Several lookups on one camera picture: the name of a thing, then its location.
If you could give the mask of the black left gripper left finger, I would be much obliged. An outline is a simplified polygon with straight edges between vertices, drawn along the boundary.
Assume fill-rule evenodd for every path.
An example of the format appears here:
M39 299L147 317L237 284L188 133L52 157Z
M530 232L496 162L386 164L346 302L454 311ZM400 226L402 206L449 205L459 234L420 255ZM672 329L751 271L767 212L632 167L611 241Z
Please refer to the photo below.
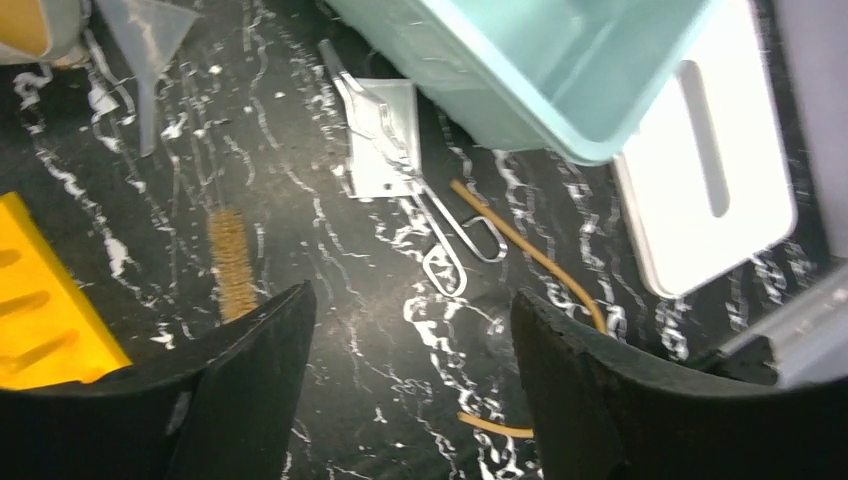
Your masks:
M1 394L5 479L277 479L317 315L303 282L188 345Z

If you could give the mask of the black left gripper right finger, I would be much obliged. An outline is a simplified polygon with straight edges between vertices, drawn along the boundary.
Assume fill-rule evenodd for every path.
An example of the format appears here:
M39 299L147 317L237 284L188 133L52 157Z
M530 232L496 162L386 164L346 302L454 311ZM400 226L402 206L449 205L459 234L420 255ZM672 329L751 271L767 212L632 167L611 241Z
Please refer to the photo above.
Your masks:
M847 383L796 389L690 369L521 290L514 352L548 479L843 479Z

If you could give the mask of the brown test tube brush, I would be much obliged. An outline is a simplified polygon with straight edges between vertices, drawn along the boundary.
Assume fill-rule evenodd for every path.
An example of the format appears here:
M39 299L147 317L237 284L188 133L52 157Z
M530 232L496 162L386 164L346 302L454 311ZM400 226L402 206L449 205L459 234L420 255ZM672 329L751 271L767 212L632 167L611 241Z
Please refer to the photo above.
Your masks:
M252 286L253 270L248 259L246 229L240 211L227 201L225 195L222 169L209 133L205 107L193 80L196 68L190 62L181 62L178 69L187 95L192 162L206 213L205 225L218 306L221 321L228 324L258 306Z

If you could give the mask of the yellow test tube rack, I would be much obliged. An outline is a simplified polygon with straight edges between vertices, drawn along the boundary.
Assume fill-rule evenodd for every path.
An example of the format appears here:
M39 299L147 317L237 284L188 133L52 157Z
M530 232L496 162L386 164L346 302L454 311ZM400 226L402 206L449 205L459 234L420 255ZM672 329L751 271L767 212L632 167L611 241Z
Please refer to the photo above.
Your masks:
M130 364L19 195L2 195L1 387L93 383Z

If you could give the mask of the small white plastic packet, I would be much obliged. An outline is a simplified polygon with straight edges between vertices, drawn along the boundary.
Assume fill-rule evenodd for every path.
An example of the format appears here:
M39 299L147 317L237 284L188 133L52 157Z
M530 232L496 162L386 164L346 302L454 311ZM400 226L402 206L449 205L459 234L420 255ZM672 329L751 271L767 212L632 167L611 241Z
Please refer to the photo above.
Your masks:
M346 164L350 196L404 197L421 172L418 97L407 79L354 78L345 113L349 132Z

